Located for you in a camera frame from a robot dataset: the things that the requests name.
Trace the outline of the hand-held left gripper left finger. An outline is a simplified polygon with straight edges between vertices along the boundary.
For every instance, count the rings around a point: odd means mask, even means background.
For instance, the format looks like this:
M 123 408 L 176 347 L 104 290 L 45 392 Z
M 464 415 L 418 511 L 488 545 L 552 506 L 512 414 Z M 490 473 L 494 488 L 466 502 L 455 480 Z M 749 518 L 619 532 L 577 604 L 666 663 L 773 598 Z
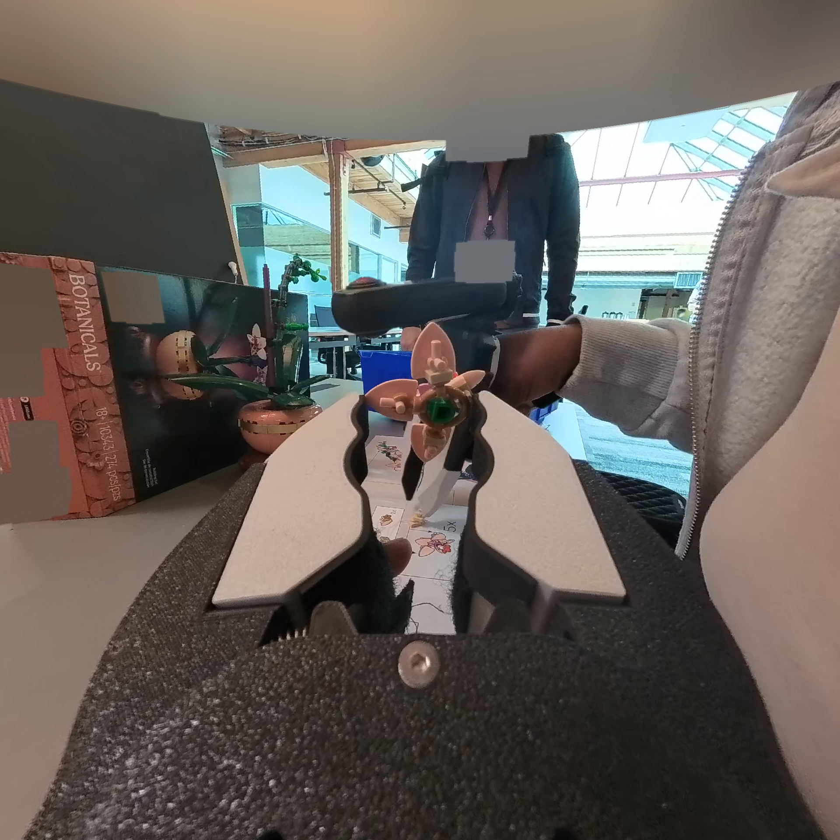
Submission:
M 212 606 L 289 608 L 300 626 L 304 596 L 373 538 L 362 482 L 368 409 L 347 395 L 280 446 L 264 464 Z

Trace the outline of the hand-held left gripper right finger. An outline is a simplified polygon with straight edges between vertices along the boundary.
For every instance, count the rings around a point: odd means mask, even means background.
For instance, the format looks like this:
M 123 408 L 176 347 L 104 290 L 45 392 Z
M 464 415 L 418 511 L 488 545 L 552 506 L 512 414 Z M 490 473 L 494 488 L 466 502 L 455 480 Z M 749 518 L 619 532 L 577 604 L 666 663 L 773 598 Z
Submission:
M 572 458 L 492 394 L 478 394 L 461 536 L 462 632 L 548 632 L 567 604 L 619 606 L 627 592 Z

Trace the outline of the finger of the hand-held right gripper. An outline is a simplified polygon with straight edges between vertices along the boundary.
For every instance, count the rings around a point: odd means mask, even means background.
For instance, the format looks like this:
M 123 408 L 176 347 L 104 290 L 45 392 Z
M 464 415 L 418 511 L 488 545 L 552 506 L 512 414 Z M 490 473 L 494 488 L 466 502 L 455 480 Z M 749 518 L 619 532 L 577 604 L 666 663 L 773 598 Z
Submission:
M 413 520 L 434 514 L 445 503 L 457 480 L 455 467 L 447 462 L 450 441 L 428 461 L 422 461 L 414 451 L 414 445 L 422 442 L 420 429 L 406 430 L 401 482 L 406 499 L 405 512 L 411 514 Z

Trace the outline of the pink brick flower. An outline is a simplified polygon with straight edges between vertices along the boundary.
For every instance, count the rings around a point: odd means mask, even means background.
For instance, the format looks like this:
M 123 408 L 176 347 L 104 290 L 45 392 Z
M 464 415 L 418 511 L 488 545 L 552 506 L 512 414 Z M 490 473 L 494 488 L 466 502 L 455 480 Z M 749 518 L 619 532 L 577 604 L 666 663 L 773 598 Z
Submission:
M 410 377 L 385 381 L 364 399 L 384 417 L 415 422 L 412 450 L 426 463 L 444 451 L 453 429 L 467 419 L 473 391 L 486 376 L 483 370 L 460 371 L 447 333 L 430 322 L 413 347 Z

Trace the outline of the person's right forearm grey sleeve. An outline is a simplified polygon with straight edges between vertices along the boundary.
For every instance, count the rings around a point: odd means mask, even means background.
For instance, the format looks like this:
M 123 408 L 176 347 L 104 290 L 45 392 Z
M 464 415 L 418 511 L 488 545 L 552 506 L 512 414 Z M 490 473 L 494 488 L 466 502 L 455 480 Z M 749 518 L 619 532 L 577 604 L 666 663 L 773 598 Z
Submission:
M 580 359 L 560 395 L 628 436 L 664 439 L 689 453 L 690 325 L 578 316 L 565 322 L 572 324 L 581 328 Z

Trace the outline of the person's right hand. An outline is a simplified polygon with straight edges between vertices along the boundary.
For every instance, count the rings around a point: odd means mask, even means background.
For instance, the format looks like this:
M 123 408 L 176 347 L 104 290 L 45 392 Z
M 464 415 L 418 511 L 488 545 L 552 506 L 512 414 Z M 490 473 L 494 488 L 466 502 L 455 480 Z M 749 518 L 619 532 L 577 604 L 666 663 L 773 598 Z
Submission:
M 501 336 L 492 392 L 522 411 L 559 392 L 580 360 L 581 342 L 576 322 Z

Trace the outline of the building instruction booklet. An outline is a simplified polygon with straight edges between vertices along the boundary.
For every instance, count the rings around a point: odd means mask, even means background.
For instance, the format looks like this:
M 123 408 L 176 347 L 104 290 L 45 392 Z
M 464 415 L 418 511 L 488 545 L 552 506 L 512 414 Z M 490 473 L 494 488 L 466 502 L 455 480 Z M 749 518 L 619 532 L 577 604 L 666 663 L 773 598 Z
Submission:
M 371 502 L 374 530 L 384 539 L 406 538 L 413 549 L 410 562 L 395 579 L 398 591 L 414 581 L 407 630 L 411 634 L 453 634 L 450 596 L 469 493 L 476 483 L 466 465 L 442 505 L 420 519 L 417 504 L 422 494 L 435 489 L 444 458 L 425 468 L 415 497 L 406 500 L 402 471 L 410 449 L 407 426 L 377 413 L 369 413 L 369 419 L 371 431 L 365 446 L 368 472 L 363 488 Z

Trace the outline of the blue plastic bin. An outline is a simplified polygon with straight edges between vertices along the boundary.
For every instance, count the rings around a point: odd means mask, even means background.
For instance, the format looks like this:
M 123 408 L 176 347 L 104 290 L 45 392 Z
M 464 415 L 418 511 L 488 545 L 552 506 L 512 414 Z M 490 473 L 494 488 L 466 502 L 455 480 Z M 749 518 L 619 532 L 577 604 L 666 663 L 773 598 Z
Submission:
M 411 351 L 362 349 L 359 353 L 364 394 L 384 382 L 413 379 Z

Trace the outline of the brick orchid plant in pot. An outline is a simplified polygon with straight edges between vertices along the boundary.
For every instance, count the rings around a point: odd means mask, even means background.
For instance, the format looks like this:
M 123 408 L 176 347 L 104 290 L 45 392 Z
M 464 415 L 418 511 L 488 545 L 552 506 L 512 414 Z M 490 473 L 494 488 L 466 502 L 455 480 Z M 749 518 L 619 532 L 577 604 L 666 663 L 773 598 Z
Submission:
M 312 399 L 313 385 L 327 377 L 300 377 L 304 351 L 302 322 L 282 321 L 287 313 L 288 290 L 300 278 L 324 280 L 321 271 L 295 254 L 283 269 L 279 288 L 271 289 L 270 269 L 264 265 L 263 303 L 265 328 L 252 327 L 247 336 L 245 355 L 222 357 L 218 350 L 224 344 L 235 320 L 237 301 L 227 313 L 224 330 L 215 342 L 206 344 L 194 332 L 176 335 L 171 350 L 160 343 L 164 352 L 159 362 L 163 382 L 172 384 L 189 396 L 218 391 L 231 391 L 246 399 L 237 414 L 238 430 L 245 441 L 244 466 L 263 462 L 279 446 L 307 422 L 322 412 Z

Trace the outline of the orchid print toy box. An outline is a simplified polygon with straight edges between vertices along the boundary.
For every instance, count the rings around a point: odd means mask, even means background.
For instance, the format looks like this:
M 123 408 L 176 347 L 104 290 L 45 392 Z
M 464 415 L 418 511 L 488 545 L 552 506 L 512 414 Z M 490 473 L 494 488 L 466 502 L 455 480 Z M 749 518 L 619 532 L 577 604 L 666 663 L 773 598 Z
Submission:
M 266 291 L 2 253 L 2 524 L 99 518 L 231 466 L 266 383 Z

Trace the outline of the person's white shirt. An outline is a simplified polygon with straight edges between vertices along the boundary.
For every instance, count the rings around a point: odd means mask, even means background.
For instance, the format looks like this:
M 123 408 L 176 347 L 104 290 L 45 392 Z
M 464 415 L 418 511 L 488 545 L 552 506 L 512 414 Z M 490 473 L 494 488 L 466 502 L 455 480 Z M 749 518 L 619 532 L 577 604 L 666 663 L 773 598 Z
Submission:
M 715 499 L 700 532 L 711 600 L 784 759 L 838 838 L 838 421 L 791 416 Z

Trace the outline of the dark grey board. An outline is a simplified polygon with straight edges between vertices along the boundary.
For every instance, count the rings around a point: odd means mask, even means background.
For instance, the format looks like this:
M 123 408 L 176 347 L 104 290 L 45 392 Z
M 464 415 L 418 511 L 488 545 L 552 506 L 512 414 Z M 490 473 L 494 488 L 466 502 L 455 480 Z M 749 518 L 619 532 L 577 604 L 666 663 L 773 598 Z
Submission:
M 234 282 L 205 125 L 1 83 L 1 247 Z

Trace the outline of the person's grey zip jacket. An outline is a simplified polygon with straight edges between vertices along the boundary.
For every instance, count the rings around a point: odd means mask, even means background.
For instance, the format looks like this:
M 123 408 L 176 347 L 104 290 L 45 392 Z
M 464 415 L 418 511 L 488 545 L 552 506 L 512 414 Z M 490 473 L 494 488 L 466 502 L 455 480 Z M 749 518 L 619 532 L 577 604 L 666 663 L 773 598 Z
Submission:
M 689 329 L 685 557 L 737 471 L 793 412 L 838 312 L 838 82 L 796 95 L 721 221 Z

